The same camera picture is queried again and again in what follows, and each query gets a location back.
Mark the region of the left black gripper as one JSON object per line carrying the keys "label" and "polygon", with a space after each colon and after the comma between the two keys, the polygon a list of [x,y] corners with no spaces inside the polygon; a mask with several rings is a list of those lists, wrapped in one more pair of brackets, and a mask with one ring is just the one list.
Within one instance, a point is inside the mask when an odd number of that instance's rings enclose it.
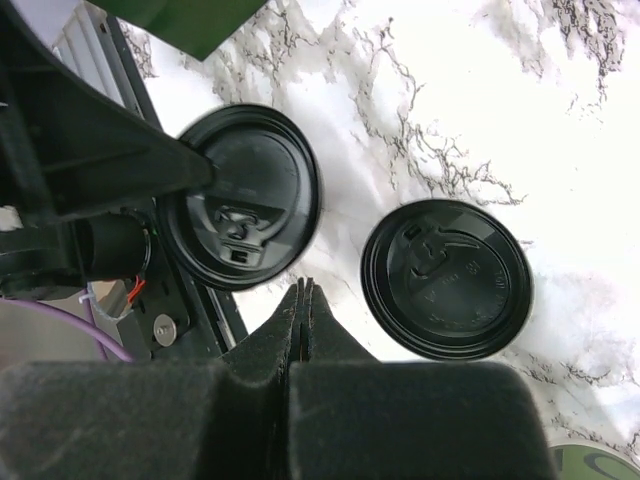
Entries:
{"label": "left black gripper", "polygon": [[205,185],[204,156],[69,70],[1,4],[1,203],[24,225],[1,235],[1,294],[66,298],[139,275],[149,228],[129,203]]}

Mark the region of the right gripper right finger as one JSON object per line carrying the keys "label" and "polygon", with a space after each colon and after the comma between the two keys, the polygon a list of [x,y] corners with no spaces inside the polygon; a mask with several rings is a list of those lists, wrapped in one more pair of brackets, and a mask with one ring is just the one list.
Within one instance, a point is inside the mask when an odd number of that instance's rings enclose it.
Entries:
{"label": "right gripper right finger", "polygon": [[326,359],[311,329],[331,315],[318,286],[287,291],[289,479],[554,479],[533,396],[494,362]]}

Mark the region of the single black plastic lid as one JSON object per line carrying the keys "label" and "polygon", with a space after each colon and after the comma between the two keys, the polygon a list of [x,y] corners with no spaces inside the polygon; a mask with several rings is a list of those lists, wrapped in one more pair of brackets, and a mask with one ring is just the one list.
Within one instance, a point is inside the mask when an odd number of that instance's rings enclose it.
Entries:
{"label": "single black plastic lid", "polygon": [[226,291],[291,267],[317,230],[323,185],[312,146],[283,113],[235,104],[180,137],[214,168],[213,180],[156,202],[160,239],[198,282]]}

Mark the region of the single green paper cup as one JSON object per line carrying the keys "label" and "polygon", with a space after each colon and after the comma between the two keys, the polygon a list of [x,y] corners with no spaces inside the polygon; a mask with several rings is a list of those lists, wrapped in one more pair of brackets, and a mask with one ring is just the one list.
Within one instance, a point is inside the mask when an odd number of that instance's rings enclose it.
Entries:
{"label": "single green paper cup", "polygon": [[550,453],[564,480],[639,480],[639,467],[597,443],[560,443]]}

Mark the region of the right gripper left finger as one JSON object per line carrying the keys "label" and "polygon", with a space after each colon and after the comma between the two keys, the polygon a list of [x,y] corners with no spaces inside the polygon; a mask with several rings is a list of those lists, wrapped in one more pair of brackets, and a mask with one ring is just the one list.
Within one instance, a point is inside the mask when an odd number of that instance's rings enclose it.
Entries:
{"label": "right gripper left finger", "polygon": [[34,362],[1,376],[5,479],[285,479],[305,285],[218,359]]}

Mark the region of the black plastic lid stack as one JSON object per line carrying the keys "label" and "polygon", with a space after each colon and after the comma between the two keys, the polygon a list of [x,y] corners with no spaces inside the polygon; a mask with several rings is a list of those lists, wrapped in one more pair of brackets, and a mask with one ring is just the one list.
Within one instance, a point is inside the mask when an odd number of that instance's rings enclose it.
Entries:
{"label": "black plastic lid stack", "polygon": [[362,251],[360,283],[381,328],[429,360],[496,354],[521,332],[534,303],[518,241],[458,200],[412,202],[380,220]]}

